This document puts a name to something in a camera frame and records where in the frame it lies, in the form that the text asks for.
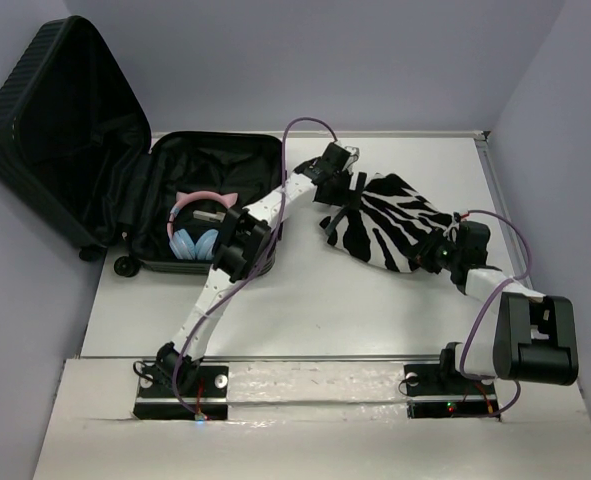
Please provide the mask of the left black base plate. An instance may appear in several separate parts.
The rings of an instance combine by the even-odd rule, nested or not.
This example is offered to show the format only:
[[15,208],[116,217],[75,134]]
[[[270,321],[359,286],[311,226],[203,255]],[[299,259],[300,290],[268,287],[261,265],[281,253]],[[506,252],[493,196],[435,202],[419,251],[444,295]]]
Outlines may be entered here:
[[139,420],[225,421],[228,419],[229,366],[206,363],[197,370],[188,387],[178,386],[179,401],[170,379],[155,369],[152,361],[133,363],[138,377],[133,415]]

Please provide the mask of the grey checkered long box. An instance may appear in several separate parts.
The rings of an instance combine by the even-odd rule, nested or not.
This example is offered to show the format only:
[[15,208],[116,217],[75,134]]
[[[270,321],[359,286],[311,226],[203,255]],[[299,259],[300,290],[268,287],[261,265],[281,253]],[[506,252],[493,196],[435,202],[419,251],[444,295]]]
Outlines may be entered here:
[[194,210],[192,212],[192,215],[195,220],[211,223],[221,223],[224,220],[226,213]]

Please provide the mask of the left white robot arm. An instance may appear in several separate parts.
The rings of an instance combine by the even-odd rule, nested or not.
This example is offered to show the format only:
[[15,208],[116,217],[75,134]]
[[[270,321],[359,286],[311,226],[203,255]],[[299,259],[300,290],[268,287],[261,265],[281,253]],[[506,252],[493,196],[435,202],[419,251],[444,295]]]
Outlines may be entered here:
[[339,142],[300,164],[258,201],[228,209],[215,242],[206,283],[186,321],[157,352],[155,375],[177,398],[190,392],[209,340],[231,299],[259,275],[284,220],[314,197],[314,191],[352,173],[359,149]]

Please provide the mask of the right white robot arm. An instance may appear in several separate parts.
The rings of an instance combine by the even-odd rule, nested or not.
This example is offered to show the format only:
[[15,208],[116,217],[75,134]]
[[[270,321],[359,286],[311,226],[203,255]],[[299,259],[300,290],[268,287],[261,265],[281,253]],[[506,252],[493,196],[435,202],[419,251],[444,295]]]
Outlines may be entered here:
[[573,384],[579,358],[572,302],[489,265],[489,240],[486,225],[463,221],[449,232],[431,233],[412,256],[428,272],[447,271],[462,294],[481,302],[466,339],[442,349],[437,384],[448,392],[471,380]]

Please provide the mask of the black hard-shell suitcase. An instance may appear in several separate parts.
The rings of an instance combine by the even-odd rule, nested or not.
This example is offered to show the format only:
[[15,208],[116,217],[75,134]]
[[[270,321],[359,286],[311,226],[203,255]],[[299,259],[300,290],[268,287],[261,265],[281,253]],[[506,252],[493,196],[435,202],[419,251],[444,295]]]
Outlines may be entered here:
[[281,183],[271,135],[175,131],[148,119],[97,28],[70,16],[43,24],[0,89],[0,181],[84,261],[124,244],[116,265],[205,274],[180,260],[166,221],[180,192],[234,193],[252,204]]

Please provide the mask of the metal table edge rail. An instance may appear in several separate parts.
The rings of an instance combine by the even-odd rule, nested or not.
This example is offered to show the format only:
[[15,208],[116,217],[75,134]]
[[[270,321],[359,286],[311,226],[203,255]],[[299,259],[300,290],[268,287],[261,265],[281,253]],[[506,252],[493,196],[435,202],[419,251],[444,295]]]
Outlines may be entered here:
[[531,280],[533,255],[531,247],[522,230],[509,213],[490,148],[490,136],[490,131],[481,132],[480,137],[475,140],[477,153],[489,187],[494,211],[500,217],[498,222],[513,270],[525,287],[533,289]]

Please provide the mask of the zebra print pouch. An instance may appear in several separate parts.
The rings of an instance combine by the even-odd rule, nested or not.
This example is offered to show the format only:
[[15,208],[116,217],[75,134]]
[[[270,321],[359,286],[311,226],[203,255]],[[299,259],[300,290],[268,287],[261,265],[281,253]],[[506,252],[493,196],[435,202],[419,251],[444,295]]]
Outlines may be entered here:
[[367,265],[410,274],[417,250],[434,229],[448,230],[451,214],[438,210],[397,174],[368,175],[358,211],[346,205],[323,217],[326,243]]

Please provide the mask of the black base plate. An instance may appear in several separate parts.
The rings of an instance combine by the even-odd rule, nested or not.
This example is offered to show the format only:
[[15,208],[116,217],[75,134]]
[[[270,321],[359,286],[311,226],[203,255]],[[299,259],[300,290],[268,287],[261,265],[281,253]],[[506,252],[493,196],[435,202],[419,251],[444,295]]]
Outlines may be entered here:
[[178,386],[179,401],[170,379],[155,369],[152,361],[133,363],[138,377],[133,415],[139,420],[225,421],[228,419],[229,366],[206,363],[197,370],[188,387]]
[[405,364],[398,391],[410,419],[488,418],[500,409],[493,384],[444,373],[437,363]]

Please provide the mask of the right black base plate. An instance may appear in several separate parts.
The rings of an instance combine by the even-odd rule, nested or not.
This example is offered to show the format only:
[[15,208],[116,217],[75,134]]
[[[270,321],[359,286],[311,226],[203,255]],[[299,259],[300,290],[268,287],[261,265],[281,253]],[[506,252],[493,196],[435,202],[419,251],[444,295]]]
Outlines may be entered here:
[[444,373],[437,363],[405,364],[398,391],[410,419],[488,418],[500,409],[493,384]]

